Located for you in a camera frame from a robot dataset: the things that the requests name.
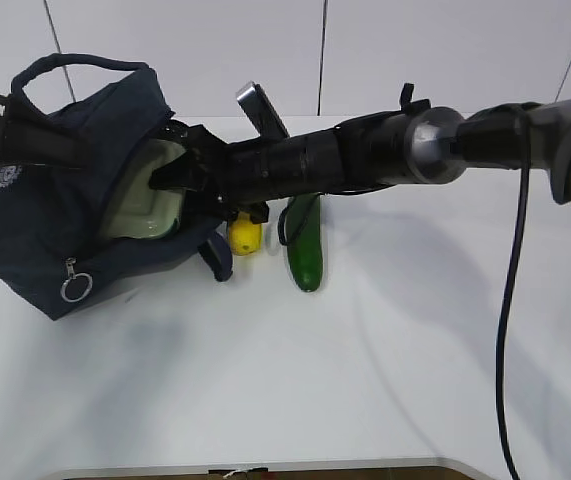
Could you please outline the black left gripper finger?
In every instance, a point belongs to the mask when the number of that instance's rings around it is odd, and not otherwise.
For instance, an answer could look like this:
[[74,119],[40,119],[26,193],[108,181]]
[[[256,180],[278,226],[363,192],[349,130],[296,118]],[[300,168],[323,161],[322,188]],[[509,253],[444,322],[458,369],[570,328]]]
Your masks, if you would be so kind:
[[17,99],[10,99],[0,138],[0,166],[86,168],[89,150],[73,130]]

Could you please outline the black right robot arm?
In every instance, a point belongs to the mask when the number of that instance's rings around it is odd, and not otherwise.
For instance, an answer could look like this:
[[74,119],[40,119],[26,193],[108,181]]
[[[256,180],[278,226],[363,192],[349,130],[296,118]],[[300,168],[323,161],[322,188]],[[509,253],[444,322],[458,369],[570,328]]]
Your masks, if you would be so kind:
[[464,116],[401,90],[395,110],[291,136],[265,90],[244,86],[237,101],[256,130],[228,143],[201,125],[176,128],[183,153],[150,177],[152,189],[182,190],[222,218],[305,194],[365,194],[397,185],[444,185],[469,169],[541,170],[553,200],[571,204],[571,99],[514,102]]

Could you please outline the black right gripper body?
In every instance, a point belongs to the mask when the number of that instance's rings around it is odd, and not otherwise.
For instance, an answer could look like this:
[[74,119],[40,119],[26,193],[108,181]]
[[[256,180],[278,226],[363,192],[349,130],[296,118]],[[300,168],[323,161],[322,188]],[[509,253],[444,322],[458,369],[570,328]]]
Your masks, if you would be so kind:
[[200,189],[180,189],[185,191],[185,213],[233,221],[240,212],[246,212],[253,223],[263,224],[269,220],[270,209],[265,201],[243,203],[231,196],[227,182],[228,143],[202,125],[189,126],[177,120],[170,120],[160,128],[157,138],[177,143],[197,157]]

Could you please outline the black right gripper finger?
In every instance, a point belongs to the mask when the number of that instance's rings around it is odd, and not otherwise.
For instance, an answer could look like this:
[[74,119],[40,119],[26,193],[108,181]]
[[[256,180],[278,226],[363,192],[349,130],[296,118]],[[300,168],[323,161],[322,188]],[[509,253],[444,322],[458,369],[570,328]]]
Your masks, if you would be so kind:
[[154,170],[150,177],[150,188],[164,191],[198,191],[200,168],[197,157],[188,150],[167,165]]

